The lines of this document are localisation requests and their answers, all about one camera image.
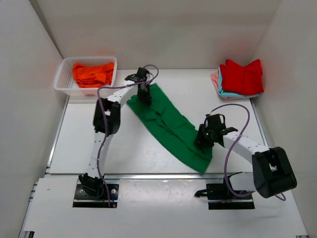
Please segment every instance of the orange towel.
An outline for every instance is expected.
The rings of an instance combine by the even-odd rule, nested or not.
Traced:
[[[73,65],[73,76],[80,88],[99,88],[111,85],[114,63],[98,66],[84,66],[82,63]]]

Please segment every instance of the pink cloth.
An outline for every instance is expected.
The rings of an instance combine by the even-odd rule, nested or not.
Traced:
[[[218,84],[218,81],[219,81],[219,73],[218,71],[216,73],[213,73],[211,75],[211,81],[213,83],[213,86],[217,92],[217,94],[219,95],[219,91],[218,91],[218,88],[219,88],[219,84]],[[241,98],[234,98],[234,97],[222,97],[224,100],[227,100],[227,101],[230,101],[230,100],[241,100]]]

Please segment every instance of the table surface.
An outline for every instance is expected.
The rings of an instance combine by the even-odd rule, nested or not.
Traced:
[[[135,70],[118,70],[115,86]],[[155,82],[161,87],[175,107],[196,129],[203,123],[205,114],[213,108],[228,103],[216,93],[211,74],[216,69],[167,69],[160,70]],[[262,136],[247,99],[234,101],[246,106],[251,112],[250,123],[245,136],[263,143]],[[81,99],[70,97],[55,146],[50,174],[83,174],[88,166],[94,144],[92,120],[96,98]],[[247,119],[243,108],[228,106],[218,113],[226,116],[227,127],[241,129]],[[227,149],[219,145],[213,148],[213,158],[206,173],[223,173]],[[250,172],[252,166],[239,155],[232,153],[229,172]],[[171,155],[148,132],[142,122],[124,105],[121,110],[121,126],[114,136],[105,163],[107,174],[190,174],[195,170],[181,163]]]
[[[121,179],[116,209],[73,208],[77,176],[39,180],[25,231],[34,238],[295,238],[306,235],[292,192],[253,194],[253,210],[208,210],[204,179]]]

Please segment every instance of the green towel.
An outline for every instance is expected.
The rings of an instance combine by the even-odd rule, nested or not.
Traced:
[[[151,96],[151,106],[140,103],[137,96],[127,104],[165,149],[187,166],[204,173],[212,158],[212,148],[199,149],[194,145],[195,127],[156,84],[151,86]]]

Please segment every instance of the plastic basket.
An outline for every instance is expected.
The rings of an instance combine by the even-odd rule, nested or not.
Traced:
[[[68,57],[65,58],[58,68],[54,88],[71,96],[96,96],[98,88],[80,88],[73,78],[72,68],[75,63],[82,63],[85,66],[102,65],[113,62],[114,69],[112,75],[112,82],[109,87],[114,85],[115,75],[117,72],[117,59],[112,56],[98,56],[98,57]]]

